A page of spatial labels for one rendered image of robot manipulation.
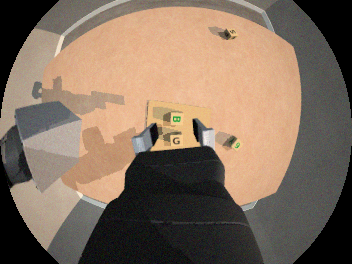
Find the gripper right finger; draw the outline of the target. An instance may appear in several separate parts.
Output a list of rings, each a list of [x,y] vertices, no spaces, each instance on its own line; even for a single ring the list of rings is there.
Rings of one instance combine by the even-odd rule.
[[[215,130],[207,128],[198,118],[192,119],[193,134],[200,146],[210,146],[215,151]]]

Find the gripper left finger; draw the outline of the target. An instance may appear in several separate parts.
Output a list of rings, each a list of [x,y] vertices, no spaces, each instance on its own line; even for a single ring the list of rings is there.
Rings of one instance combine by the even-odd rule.
[[[150,151],[159,138],[157,123],[151,123],[138,136],[131,138],[135,156],[139,152]]]

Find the tan flat mat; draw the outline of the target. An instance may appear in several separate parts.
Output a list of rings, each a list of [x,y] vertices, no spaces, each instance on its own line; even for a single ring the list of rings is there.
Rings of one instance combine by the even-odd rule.
[[[182,126],[170,125],[171,111],[184,113]],[[156,122],[159,134],[159,138],[151,150],[157,151],[200,146],[193,134],[192,119],[199,118],[200,121],[209,128],[211,112],[212,109],[204,107],[149,100],[147,127],[151,123]],[[182,132],[183,146],[170,146],[171,132]]]

